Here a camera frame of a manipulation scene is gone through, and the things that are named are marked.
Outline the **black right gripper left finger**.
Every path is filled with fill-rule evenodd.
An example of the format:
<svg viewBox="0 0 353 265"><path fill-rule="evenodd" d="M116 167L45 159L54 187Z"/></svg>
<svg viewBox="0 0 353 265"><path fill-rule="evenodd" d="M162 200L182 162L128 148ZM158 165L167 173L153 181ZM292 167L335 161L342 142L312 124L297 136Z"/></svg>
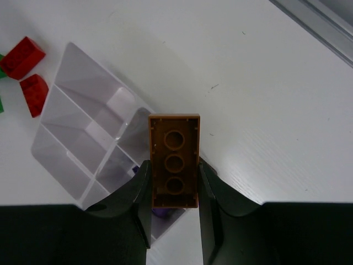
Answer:
<svg viewBox="0 0 353 265"><path fill-rule="evenodd" d="M145 264L151 246L152 173L136 175L83 210L76 205L1 207L2 264Z"/></svg>

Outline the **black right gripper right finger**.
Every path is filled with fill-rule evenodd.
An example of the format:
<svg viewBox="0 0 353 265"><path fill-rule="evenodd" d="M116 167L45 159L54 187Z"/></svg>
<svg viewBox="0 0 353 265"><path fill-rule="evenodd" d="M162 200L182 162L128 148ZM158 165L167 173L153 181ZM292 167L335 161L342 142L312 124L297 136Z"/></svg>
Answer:
<svg viewBox="0 0 353 265"><path fill-rule="evenodd" d="M351 264L352 204L258 204L199 165L204 264Z"/></svg>

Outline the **purple lego brick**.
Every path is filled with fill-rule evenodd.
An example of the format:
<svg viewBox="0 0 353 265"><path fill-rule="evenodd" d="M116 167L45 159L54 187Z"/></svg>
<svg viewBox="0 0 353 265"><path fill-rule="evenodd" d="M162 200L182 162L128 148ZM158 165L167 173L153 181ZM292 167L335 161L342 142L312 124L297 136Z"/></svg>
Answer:
<svg viewBox="0 0 353 265"><path fill-rule="evenodd" d="M134 166L132 168L132 171L134 174L136 174L139 170L139 166ZM159 218L166 218L168 213L171 211L171 209L169 208L153 208L152 212L155 216L159 217Z"/></svg>

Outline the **orange lego brick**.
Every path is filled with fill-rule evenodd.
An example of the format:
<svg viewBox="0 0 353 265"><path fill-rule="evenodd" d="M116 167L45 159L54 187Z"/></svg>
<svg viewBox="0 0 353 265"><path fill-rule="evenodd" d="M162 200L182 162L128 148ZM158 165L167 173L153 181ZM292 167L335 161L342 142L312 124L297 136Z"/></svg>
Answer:
<svg viewBox="0 0 353 265"><path fill-rule="evenodd" d="M153 208L197 208L200 115L148 117Z"/></svg>

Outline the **red arch lego brick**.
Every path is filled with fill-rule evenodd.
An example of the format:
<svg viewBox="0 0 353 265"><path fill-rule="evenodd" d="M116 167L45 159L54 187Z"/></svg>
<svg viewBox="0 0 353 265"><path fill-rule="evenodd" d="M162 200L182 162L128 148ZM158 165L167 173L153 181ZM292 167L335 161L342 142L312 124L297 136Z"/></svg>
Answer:
<svg viewBox="0 0 353 265"><path fill-rule="evenodd" d="M29 112L33 118L42 112L49 87L45 80L38 74L34 74L19 82Z"/></svg>

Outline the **small green lego brick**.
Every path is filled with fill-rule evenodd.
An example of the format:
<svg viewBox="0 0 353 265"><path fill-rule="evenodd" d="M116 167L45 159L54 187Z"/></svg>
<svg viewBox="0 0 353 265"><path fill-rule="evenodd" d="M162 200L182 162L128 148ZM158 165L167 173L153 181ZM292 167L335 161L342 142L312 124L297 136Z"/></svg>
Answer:
<svg viewBox="0 0 353 265"><path fill-rule="evenodd" d="M2 60L2 58L4 58L4 56L0 54L0 61ZM7 74L3 71L2 67L0 67L0 79L6 78L6 77L7 77Z"/></svg>

